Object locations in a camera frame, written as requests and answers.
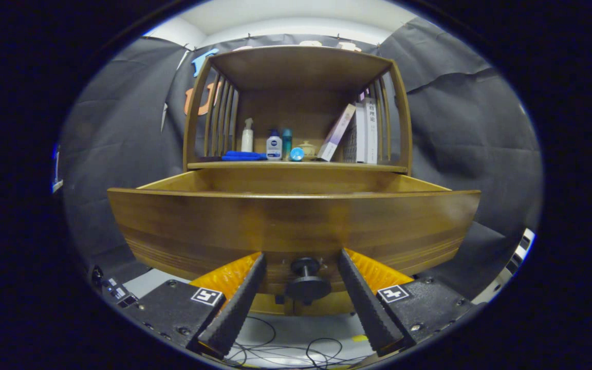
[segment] blue bottle cap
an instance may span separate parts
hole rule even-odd
[[[293,148],[291,153],[289,153],[289,159],[294,162],[302,161],[303,157],[305,157],[305,152],[300,147]]]

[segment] wooden cabinet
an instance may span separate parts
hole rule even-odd
[[[198,133],[199,97],[208,74],[220,84]],[[394,86],[388,97],[385,78]],[[348,103],[363,91],[378,101],[379,164],[221,162],[211,157],[240,147],[243,121],[253,117],[254,150],[265,150],[270,128],[289,128],[294,144],[321,145]],[[253,311],[323,315],[353,308],[336,258],[346,247],[405,274],[452,258],[479,203],[478,190],[451,191],[409,177],[408,102],[393,61],[327,47],[258,47],[209,57],[198,76],[186,121],[184,173],[138,189],[108,191],[113,213],[134,256],[194,279],[256,251],[268,272]],[[390,99],[397,117],[390,119]],[[398,122],[397,128],[390,122]],[[204,140],[203,155],[195,151]],[[333,292],[311,306],[274,302],[294,276],[294,258],[315,257]]]

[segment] small teapot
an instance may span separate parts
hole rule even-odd
[[[317,147],[305,140],[301,145],[298,145],[303,150],[305,155],[317,155]]]

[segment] blue towel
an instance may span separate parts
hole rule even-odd
[[[227,152],[221,157],[223,161],[265,161],[266,154],[246,153],[246,152]]]
[[[266,159],[266,154],[253,153],[253,152],[235,152],[233,150],[225,153],[226,157],[251,157],[257,159]]]

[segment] white ceiling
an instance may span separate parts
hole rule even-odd
[[[385,0],[211,0],[180,16],[212,35],[243,24],[291,17],[343,19],[392,32],[415,14]]]

